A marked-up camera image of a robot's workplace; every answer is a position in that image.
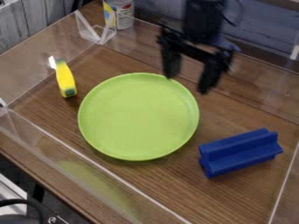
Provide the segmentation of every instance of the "blue toy block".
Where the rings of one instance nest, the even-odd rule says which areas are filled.
[[[284,153],[277,132],[258,129],[201,145],[201,165],[208,178],[260,164]]]

